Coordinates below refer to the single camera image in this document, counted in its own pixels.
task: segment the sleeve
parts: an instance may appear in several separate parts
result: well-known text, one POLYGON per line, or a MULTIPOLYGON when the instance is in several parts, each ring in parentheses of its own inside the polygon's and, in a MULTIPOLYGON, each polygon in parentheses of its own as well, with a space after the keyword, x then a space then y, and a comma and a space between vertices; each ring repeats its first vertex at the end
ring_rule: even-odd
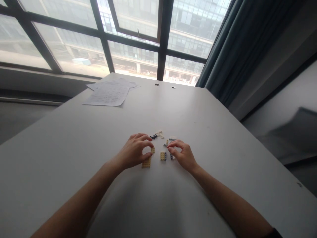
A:
POLYGON ((274 228, 273 231, 264 238, 282 238, 280 233, 274 228))

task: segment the stack of paper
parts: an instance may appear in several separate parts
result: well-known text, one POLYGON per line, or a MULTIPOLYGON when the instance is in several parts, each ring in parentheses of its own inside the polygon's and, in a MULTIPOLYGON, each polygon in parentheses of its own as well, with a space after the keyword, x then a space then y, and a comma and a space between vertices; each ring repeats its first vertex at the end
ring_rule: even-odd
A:
POLYGON ((120 106, 125 101, 130 90, 140 87, 135 82, 130 82, 123 78, 88 84, 87 86, 95 92, 83 105, 98 106, 120 106))

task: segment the window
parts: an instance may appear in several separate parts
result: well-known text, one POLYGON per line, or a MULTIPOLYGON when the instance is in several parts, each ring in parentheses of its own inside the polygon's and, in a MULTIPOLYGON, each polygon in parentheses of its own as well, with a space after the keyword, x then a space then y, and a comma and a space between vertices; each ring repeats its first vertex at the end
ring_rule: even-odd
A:
POLYGON ((157 52, 109 41, 115 72, 156 80, 157 52))
POLYGON ((159 0, 113 0, 113 4, 120 28, 157 38, 159 0))
POLYGON ((7 6, 6 3, 4 2, 4 0, 0 0, 0 5, 7 6))
POLYGON ((229 3, 0 0, 0 65, 97 79, 117 72, 195 86, 229 3))
POLYGON ((63 71, 101 78, 109 74, 99 38, 39 23, 35 26, 63 71))
POLYGON ((26 11, 97 29, 90 0, 20 0, 26 11))
POLYGON ((185 2, 188 1, 174 1, 168 48, 207 58, 229 7, 229 0, 212 3, 189 1, 189 5, 185 2), (179 36, 183 41, 174 43, 174 38, 179 36))
POLYGON ((50 69, 14 17, 0 15, 0 61, 50 69))
POLYGON ((163 81, 195 86, 203 67, 201 63, 166 56, 163 81))
POLYGON ((103 29, 106 33, 110 33, 110 34, 118 35, 118 36, 121 36, 121 37, 124 37, 127 39, 133 39, 136 41, 141 41, 141 42, 145 42, 148 44, 159 46, 159 43, 157 43, 157 42, 153 42, 150 40, 145 40, 145 39, 141 39, 141 38, 131 36, 128 34, 117 32, 116 27, 115 27, 115 23, 114 23, 113 18, 112 18, 112 14, 110 11, 108 0, 97 0, 97 2, 98 2, 98 7, 99 7, 99 11, 100 11, 102 24, 103 24, 103 29))

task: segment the white table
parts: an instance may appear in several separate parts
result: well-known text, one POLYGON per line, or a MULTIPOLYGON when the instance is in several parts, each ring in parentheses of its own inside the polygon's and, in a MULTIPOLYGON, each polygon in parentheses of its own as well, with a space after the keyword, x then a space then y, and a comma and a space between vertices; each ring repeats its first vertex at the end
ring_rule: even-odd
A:
MULTIPOLYGON (((87 106, 86 89, 0 146, 0 237, 29 237, 136 132, 187 142, 198 163, 284 237, 316 237, 317 199, 207 90, 112 73, 140 88, 120 107, 87 106)), ((88 237, 234 237, 176 160, 120 174, 88 237)))

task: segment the gray curtain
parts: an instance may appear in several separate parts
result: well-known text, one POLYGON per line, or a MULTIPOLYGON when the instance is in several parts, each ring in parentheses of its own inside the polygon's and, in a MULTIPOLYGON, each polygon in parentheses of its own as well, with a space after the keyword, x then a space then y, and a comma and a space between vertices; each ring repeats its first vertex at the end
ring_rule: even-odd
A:
POLYGON ((228 107, 304 2, 233 0, 196 87, 228 107))

